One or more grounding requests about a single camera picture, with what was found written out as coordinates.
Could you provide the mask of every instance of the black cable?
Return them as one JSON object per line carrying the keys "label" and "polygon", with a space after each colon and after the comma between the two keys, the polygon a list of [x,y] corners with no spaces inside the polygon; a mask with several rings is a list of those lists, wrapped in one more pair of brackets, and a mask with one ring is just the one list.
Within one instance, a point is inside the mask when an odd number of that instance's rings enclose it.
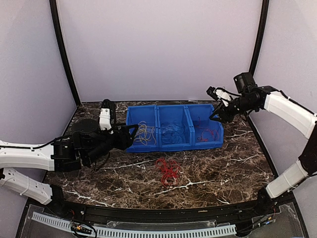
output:
{"label": "black cable", "polygon": [[315,113],[312,112],[311,110],[309,110],[308,108],[305,108],[303,105],[301,105],[301,104],[299,104],[298,102],[294,101],[293,99],[289,98],[282,90],[280,90],[279,92],[280,92],[280,93],[284,96],[284,98],[286,98],[288,101],[290,101],[290,102],[296,104],[297,106],[300,106],[301,108],[305,109],[307,112],[309,112],[309,113],[315,115]]}
{"label": "black cable", "polygon": [[69,213],[72,212],[72,213],[73,213],[73,217],[71,218],[70,222],[74,221],[74,222],[79,223],[79,226],[80,226],[80,225],[85,225],[85,226],[89,227],[90,229],[92,229],[92,230],[94,231],[94,233],[95,233],[95,238],[97,238],[97,231],[96,231],[96,229],[95,229],[92,225],[90,225],[89,223],[87,223],[87,222],[83,222],[83,221],[79,221],[79,220],[74,219],[75,213],[74,213],[72,210],[69,210],[69,211],[66,213],[65,216],[60,216],[60,215],[56,214],[55,212],[53,212],[48,206],[46,206],[46,208],[47,208],[50,212],[52,212],[55,216],[57,216],[57,217],[59,217],[59,218],[61,218],[61,219],[65,219],[66,216],[67,216]]}
{"label": "black cable", "polygon": [[255,222],[253,222],[253,223],[252,223],[251,225],[249,225],[248,227],[245,227],[245,228],[243,228],[243,229],[241,229],[241,230],[239,230],[239,231],[237,231],[237,232],[246,232],[246,231],[245,231],[246,229],[248,229],[248,228],[254,226],[255,224],[258,224],[258,223],[260,222],[260,220],[262,220],[265,216],[267,216],[267,214],[261,216],[258,220],[256,220]]}
{"label": "black cable", "polygon": [[97,168],[97,164],[95,163],[95,172],[99,171],[108,162],[109,158],[110,158],[110,152],[108,152],[107,158],[101,165],[99,165],[98,168]]}
{"label": "black cable", "polygon": [[33,149],[33,150],[37,150],[37,149],[41,149],[41,148],[43,148],[43,147],[45,147],[45,146],[47,146],[47,145],[49,145],[49,144],[51,144],[51,143],[53,143],[53,142],[56,142],[56,141],[58,141],[58,140],[61,140],[61,139],[63,139],[63,138],[67,138],[67,137],[70,137],[70,135],[59,136],[59,137],[55,138],[54,140],[51,140],[50,142],[45,143],[44,145],[40,145],[40,146],[33,147],[33,148],[31,148],[31,147],[25,147],[25,146],[11,146],[11,145],[0,145],[0,148],[30,149],[30,150]]}
{"label": "black cable", "polygon": [[[79,220],[76,220],[76,219],[73,219],[73,218],[71,219],[71,222],[77,222],[77,223],[78,223],[78,226],[80,226],[80,225],[85,225],[85,226],[89,227],[91,230],[94,231],[94,233],[95,233],[95,238],[97,238],[97,231],[96,231],[96,229],[95,229],[92,225],[90,225],[89,223],[83,222],[83,221],[79,221]],[[77,234],[77,231],[74,231],[74,233],[75,233],[75,235],[76,235],[77,237],[79,237],[79,238],[85,238],[85,237],[89,237],[89,236],[90,236],[90,235],[83,236],[83,235]]]}
{"label": "black cable", "polygon": [[227,93],[227,94],[231,94],[232,96],[241,97],[241,95],[235,94],[235,93],[231,93],[231,92],[225,90],[224,88],[216,88],[214,91],[216,91],[216,90],[218,90],[218,89],[219,89],[219,90],[222,90],[223,92],[225,92],[225,93]]}

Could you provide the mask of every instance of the wire bundle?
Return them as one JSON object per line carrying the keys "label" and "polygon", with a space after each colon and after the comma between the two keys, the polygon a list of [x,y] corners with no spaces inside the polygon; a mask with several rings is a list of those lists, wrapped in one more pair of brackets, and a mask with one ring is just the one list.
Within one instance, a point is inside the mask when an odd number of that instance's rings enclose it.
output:
{"label": "wire bundle", "polygon": [[135,135],[134,141],[141,142],[143,145],[148,145],[152,139],[154,140],[154,145],[156,145],[157,140],[155,139],[155,127],[147,126],[145,121],[139,122],[139,129]]}
{"label": "wire bundle", "polygon": [[199,128],[199,129],[202,129],[203,131],[202,131],[201,136],[200,136],[200,137],[197,137],[197,140],[200,141],[200,142],[207,142],[207,141],[208,141],[208,138],[204,138],[204,137],[203,137],[204,132],[206,132],[206,131],[209,132],[209,133],[212,135],[214,141],[218,140],[218,138],[219,138],[218,131],[216,131],[216,130],[210,130],[209,128],[202,128],[202,127],[200,127],[200,117],[198,117],[198,119],[199,119],[199,124],[196,125],[195,127]]}
{"label": "wire bundle", "polygon": [[275,222],[274,216],[276,214],[276,208],[272,207],[272,209],[274,210],[274,214],[272,216],[268,216],[264,221],[263,218],[265,218],[267,215],[263,215],[262,217],[260,217],[259,219],[257,219],[255,222],[253,222],[251,225],[249,225],[248,227],[241,229],[239,231],[237,231],[238,233],[249,233],[251,231],[254,231],[257,228],[269,225],[271,223]]}
{"label": "wire bundle", "polygon": [[186,143],[186,127],[181,123],[167,122],[161,125],[162,143],[166,144],[183,144]]}
{"label": "wire bundle", "polygon": [[164,158],[160,158],[155,162],[155,166],[160,169],[163,174],[161,183],[164,187],[177,185],[177,179],[179,178],[180,166],[175,160],[169,160],[168,162]]}

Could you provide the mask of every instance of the blue bin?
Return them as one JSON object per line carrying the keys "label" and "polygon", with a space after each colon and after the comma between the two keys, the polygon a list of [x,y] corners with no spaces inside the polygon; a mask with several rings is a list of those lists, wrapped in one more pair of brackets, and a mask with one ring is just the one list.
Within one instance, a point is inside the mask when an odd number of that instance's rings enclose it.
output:
{"label": "blue bin", "polygon": [[183,105],[158,106],[159,151],[190,150],[194,129]]}
{"label": "blue bin", "polygon": [[213,105],[197,104],[187,105],[190,122],[194,128],[193,149],[212,149],[222,147],[222,124],[209,119],[213,113]]}
{"label": "blue bin", "polygon": [[152,133],[152,128],[154,127],[153,136],[151,135],[150,141],[143,141],[142,144],[139,140],[135,140],[133,145],[127,149],[127,152],[152,152],[159,151],[159,132],[158,132],[158,118],[157,118],[157,107],[156,106],[135,106],[128,107],[126,124],[139,124],[144,121],[146,126],[148,126],[147,132]]}

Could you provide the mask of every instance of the black frame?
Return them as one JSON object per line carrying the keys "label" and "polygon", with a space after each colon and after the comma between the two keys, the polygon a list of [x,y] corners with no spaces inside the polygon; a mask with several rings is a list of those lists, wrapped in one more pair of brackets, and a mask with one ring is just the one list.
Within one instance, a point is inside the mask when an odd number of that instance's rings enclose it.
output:
{"label": "black frame", "polygon": [[[268,4],[269,0],[263,0],[262,10],[259,22],[259,28],[257,33],[257,39],[255,43],[255,48],[250,64],[249,72],[254,75],[255,69],[257,66],[258,58],[260,55],[261,45],[263,41],[266,17],[268,12]],[[52,18],[54,23],[54,29],[56,34],[56,39],[58,43],[58,47],[60,50],[60,55],[63,61],[65,73],[67,76],[67,80],[73,94],[73,98],[76,102],[77,109],[81,105],[78,92],[74,83],[73,76],[71,74],[65,45],[63,42],[63,37],[61,33],[58,11],[56,0],[50,0]],[[256,127],[254,126],[252,120],[247,118],[247,121],[255,134],[255,137],[266,157],[266,160],[272,170],[274,177],[278,177],[277,170],[273,164],[273,161],[266,149]],[[286,204],[292,202],[295,206],[296,212],[298,214],[301,227],[303,229],[304,236],[308,238],[308,232],[298,207],[297,201],[294,197],[293,192],[285,193],[282,195],[279,200],[278,205]],[[19,238],[22,232],[22,228],[24,225],[25,217],[28,211],[28,207],[30,204],[34,204],[37,206],[43,206],[33,199],[28,199],[26,206],[23,210],[23,214],[21,216],[20,224],[18,227],[18,232],[16,234],[16,238]],[[193,221],[208,221],[208,220],[217,220],[217,223],[226,223],[230,222],[231,224],[239,225],[241,223],[250,222],[251,219],[257,214],[254,212],[247,213],[236,213],[236,210],[245,209],[253,207],[256,204],[256,201],[248,201],[238,204],[224,205],[224,206],[216,206],[216,207],[206,207],[206,208],[197,208],[197,209],[180,209],[180,210],[140,210],[140,209],[122,209],[122,208],[107,208],[107,207],[99,207],[92,205],[84,205],[74,202],[66,202],[66,205],[75,211],[76,219],[82,220],[85,222],[95,222],[105,224],[107,221],[122,221],[122,222],[142,222],[142,223],[171,223],[171,222],[193,222]]]}
{"label": "black frame", "polygon": [[78,95],[78,91],[76,89],[73,75],[71,73],[71,69],[70,69],[70,65],[69,65],[69,61],[68,61],[68,57],[67,57],[67,53],[66,53],[66,48],[65,48],[65,44],[64,44],[64,39],[63,39],[63,35],[61,32],[56,0],[50,0],[50,6],[51,6],[52,20],[53,20],[56,40],[57,40],[57,44],[58,44],[58,48],[59,48],[59,53],[60,53],[61,60],[63,62],[65,74],[66,74],[67,81],[69,84],[69,88],[70,88],[71,93],[73,95],[76,106],[80,106],[81,105],[80,98]]}
{"label": "black frame", "polygon": [[250,63],[249,72],[254,75],[260,55],[260,50],[262,46],[263,41],[263,35],[265,30],[265,24],[266,24],[266,18],[268,13],[268,4],[269,0],[263,0],[262,1],[262,9],[261,9],[261,15],[260,15],[260,22],[259,22],[259,28],[257,33],[257,39],[256,43],[254,45],[253,55]]}

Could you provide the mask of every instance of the cable tray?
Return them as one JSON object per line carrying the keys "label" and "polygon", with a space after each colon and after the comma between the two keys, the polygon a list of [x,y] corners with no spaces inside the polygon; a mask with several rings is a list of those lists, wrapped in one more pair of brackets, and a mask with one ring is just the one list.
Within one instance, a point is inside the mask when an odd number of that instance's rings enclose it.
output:
{"label": "cable tray", "polygon": [[[32,220],[56,229],[71,232],[70,221],[34,212]],[[229,225],[188,231],[129,231],[94,226],[99,238],[214,238],[236,234],[236,226]]]}

